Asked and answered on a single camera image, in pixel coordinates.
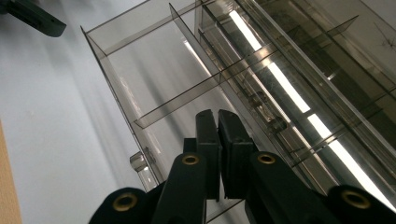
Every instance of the white surface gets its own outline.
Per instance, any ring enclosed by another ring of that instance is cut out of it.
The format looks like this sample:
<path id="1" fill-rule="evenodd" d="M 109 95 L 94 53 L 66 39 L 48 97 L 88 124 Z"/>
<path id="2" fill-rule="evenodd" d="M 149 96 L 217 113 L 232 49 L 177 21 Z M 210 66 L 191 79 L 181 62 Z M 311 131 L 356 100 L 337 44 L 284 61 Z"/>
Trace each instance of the white surface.
<path id="1" fill-rule="evenodd" d="M 371 8 L 379 17 L 396 30 L 396 1 L 394 0 L 361 0 Z"/>
<path id="2" fill-rule="evenodd" d="M 103 199 L 143 188 L 138 150 L 86 30 L 140 1 L 36 1 L 67 24 L 59 38 L 0 15 L 0 119 L 23 223 L 87 223 Z"/>

